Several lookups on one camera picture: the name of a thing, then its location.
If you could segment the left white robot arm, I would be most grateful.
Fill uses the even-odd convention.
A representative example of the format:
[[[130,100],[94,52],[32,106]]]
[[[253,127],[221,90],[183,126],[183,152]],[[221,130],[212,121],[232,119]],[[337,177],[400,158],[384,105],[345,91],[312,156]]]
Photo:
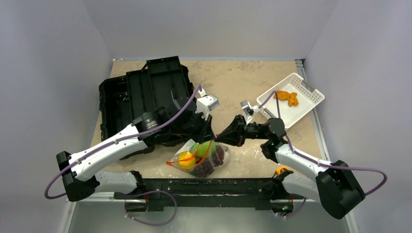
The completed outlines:
[[[173,100],[167,107],[143,113],[122,131],[85,151],[63,151],[56,159],[69,201],[83,200],[97,192],[119,192],[134,199],[143,196],[145,185],[140,173],[103,172],[111,163],[169,141],[174,135],[203,143],[213,140],[210,111],[219,105],[216,97]]]

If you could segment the green cabbage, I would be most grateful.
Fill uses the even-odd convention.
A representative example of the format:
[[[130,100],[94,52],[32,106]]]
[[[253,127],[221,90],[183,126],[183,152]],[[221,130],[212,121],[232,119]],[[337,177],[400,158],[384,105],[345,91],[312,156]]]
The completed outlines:
[[[195,143],[191,148],[190,152],[193,153],[198,158],[207,158],[215,151],[216,144],[214,141],[207,141],[202,144]]]

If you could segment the clear zip bag orange zipper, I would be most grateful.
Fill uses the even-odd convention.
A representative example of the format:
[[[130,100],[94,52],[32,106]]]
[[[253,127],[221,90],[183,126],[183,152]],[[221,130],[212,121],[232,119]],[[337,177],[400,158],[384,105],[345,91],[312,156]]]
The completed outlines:
[[[221,143],[196,143],[191,139],[166,164],[194,177],[206,178],[227,164],[229,157],[229,148]]]

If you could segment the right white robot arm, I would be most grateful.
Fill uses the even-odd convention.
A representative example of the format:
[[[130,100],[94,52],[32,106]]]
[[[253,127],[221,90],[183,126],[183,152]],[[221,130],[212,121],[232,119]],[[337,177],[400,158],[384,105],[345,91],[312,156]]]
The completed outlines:
[[[318,201],[336,219],[342,219],[365,199],[364,190],[345,162],[318,159],[293,147],[286,138],[284,122],[279,118],[260,124],[247,123],[242,115],[237,115],[215,141],[241,147],[247,139],[265,139],[260,146],[263,155],[296,171],[281,175],[274,182],[273,192],[280,198],[298,194]]]

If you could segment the yellow orange fruit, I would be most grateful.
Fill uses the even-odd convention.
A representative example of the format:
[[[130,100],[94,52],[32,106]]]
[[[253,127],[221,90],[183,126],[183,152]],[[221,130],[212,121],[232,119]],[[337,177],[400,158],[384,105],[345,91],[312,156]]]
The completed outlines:
[[[179,154],[178,165],[181,168],[191,169],[196,165],[196,156],[190,151],[185,151]]]

